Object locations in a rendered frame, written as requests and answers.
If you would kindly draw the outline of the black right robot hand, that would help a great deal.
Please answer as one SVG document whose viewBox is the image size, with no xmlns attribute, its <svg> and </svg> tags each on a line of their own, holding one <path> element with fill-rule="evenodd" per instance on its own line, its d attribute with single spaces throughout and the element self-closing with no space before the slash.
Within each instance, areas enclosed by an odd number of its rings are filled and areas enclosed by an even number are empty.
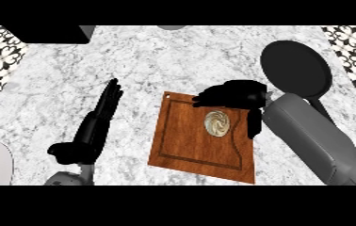
<svg viewBox="0 0 356 226">
<path fill-rule="evenodd" d="M 268 85 L 255 80 L 229 80 L 207 88 L 192 98 L 194 107 L 222 106 L 249 111 L 249 138 L 262 132 L 262 108 L 266 106 Z"/>
</svg>

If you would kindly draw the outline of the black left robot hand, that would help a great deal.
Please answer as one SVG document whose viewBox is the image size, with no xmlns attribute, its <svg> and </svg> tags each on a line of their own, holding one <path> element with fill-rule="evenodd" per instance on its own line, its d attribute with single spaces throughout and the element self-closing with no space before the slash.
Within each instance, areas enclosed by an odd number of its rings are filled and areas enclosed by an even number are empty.
<svg viewBox="0 0 356 226">
<path fill-rule="evenodd" d="M 95 110 L 85 116 L 74 140 L 49 147 L 48 154 L 63 165 L 92 165 L 96 162 L 105 147 L 110 121 L 123 94 L 119 79 L 114 78 L 107 84 Z"/>
</svg>

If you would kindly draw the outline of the black frying pan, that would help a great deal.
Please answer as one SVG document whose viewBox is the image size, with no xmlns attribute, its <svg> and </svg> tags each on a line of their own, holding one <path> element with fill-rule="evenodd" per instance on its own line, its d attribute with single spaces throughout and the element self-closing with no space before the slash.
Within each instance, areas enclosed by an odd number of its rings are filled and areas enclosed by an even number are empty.
<svg viewBox="0 0 356 226">
<path fill-rule="evenodd" d="M 260 65 L 269 81 L 284 92 L 274 103 L 300 120 L 336 125 L 321 102 L 333 85 L 321 54 L 300 42 L 278 40 L 263 49 Z"/>
</svg>

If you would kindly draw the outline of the brown wooden cutting board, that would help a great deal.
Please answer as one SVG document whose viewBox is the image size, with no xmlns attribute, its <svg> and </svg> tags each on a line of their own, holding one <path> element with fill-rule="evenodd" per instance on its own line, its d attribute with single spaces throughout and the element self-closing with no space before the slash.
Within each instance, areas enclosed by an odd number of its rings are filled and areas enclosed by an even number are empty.
<svg viewBox="0 0 356 226">
<path fill-rule="evenodd" d="M 249 111 L 194 107 L 192 98 L 192 95 L 172 91 L 163 94 L 148 164 L 253 184 Z M 212 136 L 204 127 L 206 116 L 213 111 L 222 111 L 229 119 L 222 137 Z"/>
</svg>

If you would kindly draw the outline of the pale rounded appliance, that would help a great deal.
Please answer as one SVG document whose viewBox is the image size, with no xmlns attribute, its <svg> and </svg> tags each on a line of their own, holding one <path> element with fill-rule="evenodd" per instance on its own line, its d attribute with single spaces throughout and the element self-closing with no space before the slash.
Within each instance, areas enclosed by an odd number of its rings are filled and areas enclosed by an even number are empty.
<svg viewBox="0 0 356 226">
<path fill-rule="evenodd" d="M 12 184 L 14 159 L 8 146 L 0 143 L 0 186 Z"/>
</svg>

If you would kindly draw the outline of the black box appliance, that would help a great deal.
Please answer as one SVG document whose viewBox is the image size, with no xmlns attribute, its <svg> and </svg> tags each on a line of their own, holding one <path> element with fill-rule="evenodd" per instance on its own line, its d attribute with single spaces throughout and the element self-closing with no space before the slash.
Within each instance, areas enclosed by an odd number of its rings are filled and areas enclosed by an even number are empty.
<svg viewBox="0 0 356 226">
<path fill-rule="evenodd" d="M 26 43 L 88 44 L 95 25 L 21 25 L 5 24 L 6 29 Z"/>
</svg>

